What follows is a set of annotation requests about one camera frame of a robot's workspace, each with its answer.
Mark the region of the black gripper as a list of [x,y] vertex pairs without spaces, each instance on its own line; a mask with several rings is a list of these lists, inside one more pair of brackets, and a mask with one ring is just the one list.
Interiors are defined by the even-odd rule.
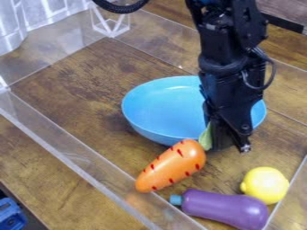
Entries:
[[236,146],[245,154],[252,148],[248,137],[264,121],[264,105],[256,103],[262,99],[265,61],[256,55],[229,63],[205,57],[197,61],[210,150]]

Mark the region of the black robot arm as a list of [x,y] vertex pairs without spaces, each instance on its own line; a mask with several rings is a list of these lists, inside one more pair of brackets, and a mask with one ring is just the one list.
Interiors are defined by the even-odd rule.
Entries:
[[200,38],[200,93],[209,149],[250,151],[252,107],[272,84],[276,64],[258,44],[268,21],[254,0],[184,0]]

